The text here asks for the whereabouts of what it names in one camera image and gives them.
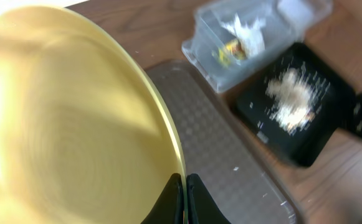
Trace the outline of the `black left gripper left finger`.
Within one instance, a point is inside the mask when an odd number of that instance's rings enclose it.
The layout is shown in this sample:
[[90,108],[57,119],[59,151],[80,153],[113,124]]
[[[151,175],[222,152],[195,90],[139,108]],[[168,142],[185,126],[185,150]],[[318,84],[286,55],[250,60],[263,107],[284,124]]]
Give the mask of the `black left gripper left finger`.
[[173,174],[141,224],[183,224],[184,197],[180,174]]

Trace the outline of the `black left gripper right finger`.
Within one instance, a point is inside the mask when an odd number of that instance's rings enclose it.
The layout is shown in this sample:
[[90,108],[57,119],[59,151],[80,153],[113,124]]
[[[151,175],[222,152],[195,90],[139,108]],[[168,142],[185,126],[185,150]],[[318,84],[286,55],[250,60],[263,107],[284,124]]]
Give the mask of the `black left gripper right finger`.
[[186,178],[189,224],[231,224],[217,207],[200,176]]

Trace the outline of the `yellow round plate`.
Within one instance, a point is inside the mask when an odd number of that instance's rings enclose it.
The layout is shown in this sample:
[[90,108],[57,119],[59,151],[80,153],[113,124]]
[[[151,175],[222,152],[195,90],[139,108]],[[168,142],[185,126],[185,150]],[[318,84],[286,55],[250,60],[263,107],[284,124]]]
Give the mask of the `yellow round plate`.
[[0,223],[142,223],[185,165],[145,71],[52,6],[0,15]]

